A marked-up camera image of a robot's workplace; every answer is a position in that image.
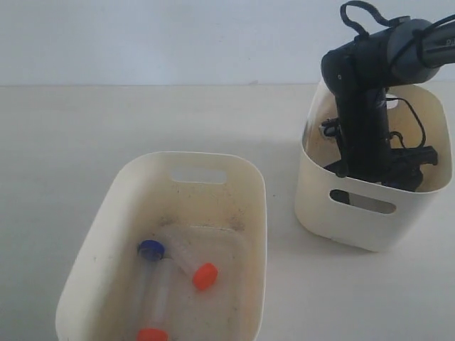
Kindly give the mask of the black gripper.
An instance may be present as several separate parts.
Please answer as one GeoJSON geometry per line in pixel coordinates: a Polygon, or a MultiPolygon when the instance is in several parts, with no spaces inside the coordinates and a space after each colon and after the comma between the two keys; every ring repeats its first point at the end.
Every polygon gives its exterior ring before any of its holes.
{"type": "Polygon", "coordinates": [[[389,132],[387,121],[376,120],[344,136],[339,120],[327,119],[321,124],[321,133],[336,140],[340,159],[324,168],[339,178],[391,188],[418,188],[423,181],[420,166],[438,164],[438,153],[432,146],[392,148],[390,138],[397,136],[402,140],[402,135],[389,132]]]}

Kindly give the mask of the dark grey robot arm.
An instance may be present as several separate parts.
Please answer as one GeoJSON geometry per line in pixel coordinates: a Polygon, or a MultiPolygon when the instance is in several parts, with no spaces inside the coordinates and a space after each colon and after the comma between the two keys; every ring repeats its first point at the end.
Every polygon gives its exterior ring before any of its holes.
{"type": "Polygon", "coordinates": [[[321,73],[335,97],[337,117],[324,123],[340,159],[325,169],[349,177],[414,192],[423,181],[420,167],[436,165],[438,154],[421,140],[416,147],[393,148],[386,94],[390,87],[422,84],[454,63],[454,18],[448,23],[410,19],[398,26],[329,51],[321,73]]]}

